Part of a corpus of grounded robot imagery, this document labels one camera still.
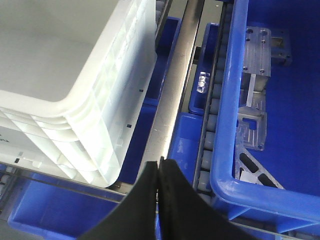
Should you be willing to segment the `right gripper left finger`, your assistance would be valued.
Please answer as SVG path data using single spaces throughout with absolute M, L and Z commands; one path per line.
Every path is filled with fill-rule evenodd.
M 82 240 L 154 240 L 158 165 L 146 163 L 129 194 Z

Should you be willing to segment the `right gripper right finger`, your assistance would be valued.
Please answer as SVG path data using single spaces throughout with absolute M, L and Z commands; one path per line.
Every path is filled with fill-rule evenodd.
M 173 159 L 158 169 L 158 210 L 163 240 L 250 240 L 252 236 L 215 212 L 192 188 Z

